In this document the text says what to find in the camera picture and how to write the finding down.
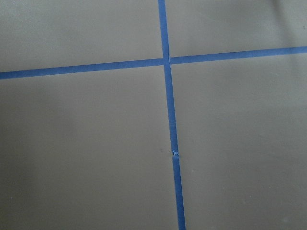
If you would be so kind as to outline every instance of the tape strip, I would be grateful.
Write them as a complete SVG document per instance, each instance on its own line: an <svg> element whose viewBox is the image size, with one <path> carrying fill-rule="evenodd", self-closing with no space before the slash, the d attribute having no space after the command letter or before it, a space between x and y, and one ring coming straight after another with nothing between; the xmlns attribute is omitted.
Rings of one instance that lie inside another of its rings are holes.
<svg viewBox="0 0 307 230"><path fill-rule="evenodd" d="M194 56L184 56L184 57L171 57L170 63L183 64L191 62L218 61L218 60L238 59L238 58L256 58L264 56L276 56L276 55L300 54L300 53L307 53L307 46L251 50L251 51L230 52L230 53L220 53L220 54L204 54L204 55L194 55Z"/></svg>
<svg viewBox="0 0 307 230"><path fill-rule="evenodd" d="M47 68L47 69L30 69L30 70L21 70L21 71L12 71L12 72L0 72L0 80L10 79L10 78L25 78L25 77L35 77L35 76L45 76L45 75L65 74L65 73L80 73L80 72L90 72L90 71L100 71L100 70L110 70L110 69L127 69L127 68L137 68L137 67L147 67L147 66L161 66L163 64L164 64L163 59L157 58L157 59L147 59L147 60L81 65L81 66L66 66L66 67L56 67L56 68Z"/></svg>
<svg viewBox="0 0 307 230"><path fill-rule="evenodd" d="M159 18L160 18L162 52L163 52L163 62L164 62L169 132L171 138L171 148L173 152L173 170L174 170L174 180L175 180L178 227L179 230L185 230L186 224L184 217L180 162L178 154L176 116L175 116L174 93L173 93L173 83L172 83L172 71L171 71L170 58L169 58L165 0L158 0L158 4L159 4Z"/></svg>

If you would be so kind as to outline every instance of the floor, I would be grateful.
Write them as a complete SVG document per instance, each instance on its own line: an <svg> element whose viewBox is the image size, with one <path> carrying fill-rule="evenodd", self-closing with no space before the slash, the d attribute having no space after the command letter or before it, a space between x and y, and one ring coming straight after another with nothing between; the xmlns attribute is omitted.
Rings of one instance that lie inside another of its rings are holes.
<svg viewBox="0 0 307 230"><path fill-rule="evenodd" d="M306 229L305 1L0 5L0 229Z"/></svg>

